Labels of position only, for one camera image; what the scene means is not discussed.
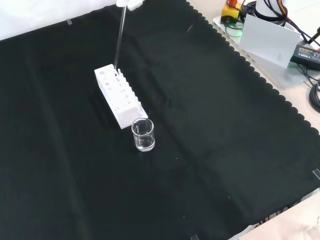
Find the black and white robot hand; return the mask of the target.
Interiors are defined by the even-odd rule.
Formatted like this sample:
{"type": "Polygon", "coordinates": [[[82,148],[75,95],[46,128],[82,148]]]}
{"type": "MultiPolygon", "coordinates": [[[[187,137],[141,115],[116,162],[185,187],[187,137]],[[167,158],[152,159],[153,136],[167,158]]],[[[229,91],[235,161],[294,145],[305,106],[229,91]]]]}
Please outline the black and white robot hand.
{"type": "Polygon", "coordinates": [[[144,3],[144,0],[116,0],[116,6],[127,8],[129,11],[134,11],[144,3]]]}

